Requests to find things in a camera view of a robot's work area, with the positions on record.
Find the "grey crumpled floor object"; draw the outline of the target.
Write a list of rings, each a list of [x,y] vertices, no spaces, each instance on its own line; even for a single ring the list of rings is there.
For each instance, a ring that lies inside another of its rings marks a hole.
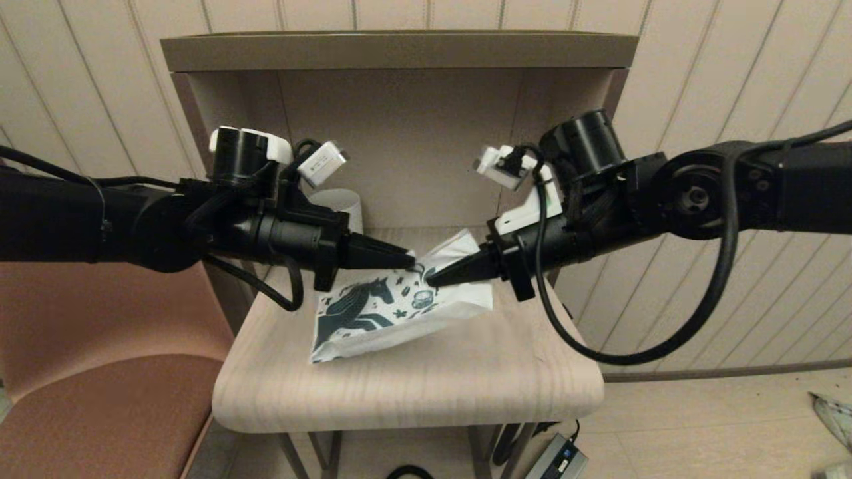
[[[852,404],[813,391],[808,394],[819,421],[852,454]]]

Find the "beige wooden table with hutch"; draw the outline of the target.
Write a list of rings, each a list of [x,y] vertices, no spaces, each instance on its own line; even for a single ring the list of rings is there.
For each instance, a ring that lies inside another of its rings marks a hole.
[[[356,190],[370,233],[426,251],[519,203],[477,176],[484,144],[536,138],[557,120],[614,110],[636,35],[587,31],[250,31],[161,40],[204,159],[223,124],[343,143],[332,181]],[[599,366],[562,345],[542,307],[496,284],[493,312],[431,337],[350,360],[308,363],[316,297],[285,313],[264,297],[217,380],[215,418],[279,444],[310,479],[294,442],[307,437],[317,479],[337,479],[356,430],[460,426],[474,477],[490,478],[499,428],[585,416],[604,397]]]

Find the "white horse print pouch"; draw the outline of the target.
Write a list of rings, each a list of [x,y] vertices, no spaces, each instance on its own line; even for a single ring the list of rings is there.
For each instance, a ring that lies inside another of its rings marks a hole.
[[[310,357],[330,362],[383,351],[493,309],[490,281],[430,286],[426,279],[478,251],[459,230],[408,269],[365,271],[319,296]]]

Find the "white ribbed ceramic mug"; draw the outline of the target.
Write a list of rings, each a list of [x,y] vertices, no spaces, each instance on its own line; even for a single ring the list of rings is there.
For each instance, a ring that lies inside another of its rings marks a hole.
[[[332,188],[316,191],[308,197],[312,204],[327,207],[335,212],[349,215],[349,229],[357,234],[364,233],[362,203],[356,191],[344,188]]]

